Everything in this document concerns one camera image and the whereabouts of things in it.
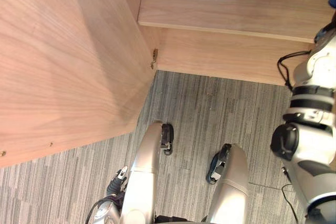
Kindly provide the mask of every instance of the black cable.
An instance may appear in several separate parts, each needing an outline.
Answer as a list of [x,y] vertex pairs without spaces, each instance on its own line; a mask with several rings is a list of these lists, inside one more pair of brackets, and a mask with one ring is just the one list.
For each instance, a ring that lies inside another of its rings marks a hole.
[[86,217],[85,224],[89,224],[89,220],[90,220],[90,217],[92,215],[92,212],[93,212],[94,208],[96,206],[98,206],[99,204],[104,203],[105,201],[107,201],[107,199],[104,198],[104,199],[98,200],[96,203],[93,204],[92,208],[90,209],[90,211],[89,211],[89,213]]
[[[288,58],[292,58],[292,57],[299,56],[299,55],[308,55],[308,54],[310,54],[310,51],[293,52],[293,53],[291,53],[291,54],[288,54],[288,55],[285,55],[285,56],[281,57],[281,58],[278,60],[278,64],[277,64],[277,66],[278,66],[278,70],[279,70],[279,72],[280,72],[282,78],[283,78],[284,81],[285,81],[285,85],[288,87],[288,89],[289,89],[290,91],[293,90],[293,86],[290,84],[289,70],[288,70],[288,67],[287,67],[285,64],[283,64],[282,62],[283,62],[284,60],[288,59]],[[284,67],[284,69],[285,69],[285,71],[286,71],[286,77],[285,77],[284,73],[281,71],[281,69],[280,69],[280,65],[281,65],[282,67]]]
[[283,197],[285,198],[285,201],[287,201],[287,203],[288,203],[289,206],[290,206],[290,209],[292,209],[292,212],[293,212],[293,215],[294,215],[296,224],[299,224],[299,220],[298,220],[298,217],[296,216],[295,210],[294,210],[292,204],[291,204],[291,203],[289,202],[289,200],[287,199],[287,197],[286,197],[286,195],[285,195],[285,192],[283,191],[284,188],[285,188],[286,186],[291,186],[291,185],[292,185],[292,184],[285,184],[285,185],[281,188],[281,191],[282,191]]

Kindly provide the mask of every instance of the metal hinge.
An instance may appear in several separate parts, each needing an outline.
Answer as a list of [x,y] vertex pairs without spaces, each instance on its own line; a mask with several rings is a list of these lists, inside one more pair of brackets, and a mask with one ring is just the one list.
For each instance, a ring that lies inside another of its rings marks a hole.
[[154,63],[156,63],[156,59],[158,58],[157,48],[153,50],[153,61],[151,62],[151,68],[154,69]]

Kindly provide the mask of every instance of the wooden cabinet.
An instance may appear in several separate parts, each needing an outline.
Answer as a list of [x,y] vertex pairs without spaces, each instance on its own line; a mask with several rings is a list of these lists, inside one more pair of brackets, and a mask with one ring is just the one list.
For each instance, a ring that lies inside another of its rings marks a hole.
[[136,126],[155,69],[128,0],[0,0],[0,166]]
[[283,84],[277,59],[331,15],[327,0],[0,0],[0,166],[133,131],[154,48],[159,69]]

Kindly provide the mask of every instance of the floor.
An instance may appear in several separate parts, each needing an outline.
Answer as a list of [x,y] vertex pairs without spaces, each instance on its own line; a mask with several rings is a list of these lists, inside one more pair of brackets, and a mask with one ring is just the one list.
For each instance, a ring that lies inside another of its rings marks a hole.
[[[0,169],[0,223],[84,223],[155,119],[175,129],[173,154],[161,156],[158,214],[206,216],[215,189],[205,181],[208,164],[224,143],[238,143],[249,165],[247,222],[294,223],[269,149],[289,97],[280,86],[158,71],[134,133]],[[303,223],[291,186],[285,193]]]

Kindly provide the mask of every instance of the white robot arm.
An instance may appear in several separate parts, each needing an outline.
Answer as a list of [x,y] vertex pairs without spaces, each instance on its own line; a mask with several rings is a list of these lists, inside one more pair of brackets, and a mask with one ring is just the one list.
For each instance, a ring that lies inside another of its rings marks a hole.
[[336,223],[336,30],[330,29],[294,71],[285,124],[274,131],[271,149],[307,212],[306,223]]

